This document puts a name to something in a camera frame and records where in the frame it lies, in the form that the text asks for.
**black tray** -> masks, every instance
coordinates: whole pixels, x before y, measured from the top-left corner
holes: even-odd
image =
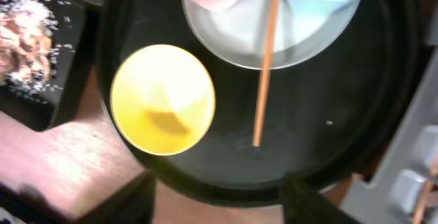
[[[288,171],[323,189],[357,170],[395,132],[424,61],[417,0],[362,0],[346,31],[302,64],[272,72],[261,149],[251,147],[259,71],[218,59],[196,39],[181,0],[105,0],[97,75],[110,114],[117,68],[154,44],[187,49],[216,87],[217,108],[205,137],[185,153],[132,154],[178,192],[223,206],[279,202]]]
[[[44,4],[59,23],[58,30],[53,31],[53,46],[72,47],[60,49],[54,65],[57,74],[45,91],[31,96],[25,92],[13,92],[10,86],[0,87],[0,111],[36,131],[44,131],[75,117],[91,62],[83,50],[87,42],[82,42],[79,48],[81,37],[88,37],[83,34],[87,14],[82,2],[51,0]]]

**wooden table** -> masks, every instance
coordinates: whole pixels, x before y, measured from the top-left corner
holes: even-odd
[[[425,1],[428,20],[436,0]],[[143,172],[115,137],[91,73],[77,118],[36,133],[0,113],[0,182],[37,190],[67,219],[78,219]],[[339,204],[348,181],[327,193]],[[282,223],[280,208],[238,210],[198,203],[158,184],[155,223]]]

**white plate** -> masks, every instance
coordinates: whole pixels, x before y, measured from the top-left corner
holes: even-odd
[[[360,0],[330,16],[294,14],[281,0],[272,68],[293,66],[326,49],[347,27]],[[248,69],[263,60],[270,0],[239,0],[228,10],[211,12],[183,0],[185,16],[198,39],[216,56]]]

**gray plastic object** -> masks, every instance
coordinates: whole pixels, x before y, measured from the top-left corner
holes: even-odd
[[[438,46],[438,6],[427,43]],[[412,224],[428,169],[438,155],[438,48],[370,183],[352,183],[342,210],[367,224]],[[438,224],[438,212],[428,223]]]

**stick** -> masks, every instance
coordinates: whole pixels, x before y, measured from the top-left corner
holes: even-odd
[[[435,158],[432,168],[430,169],[430,176],[436,177],[437,175],[438,175],[438,158]],[[420,198],[418,199],[417,207],[415,208],[415,212],[412,218],[412,222],[414,224],[420,224],[423,221],[427,200],[434,185],[435,184],[430,180],[426,181],[426,183],[423,185],[423,189],[420,194]]]
[[[260,75],[259,95],[257,97],[257,109],[254,123],[254,147],[260,146],[261,133],[263,131],[263,120],[265,118],[266,101],[268,99],[270,67],[272,63],[272,51],[274,49],[275,29],[278,12],[279,0],[271,0],[268,22],[268,38],[266,39],[265,58],[263,59],[263,70]]]

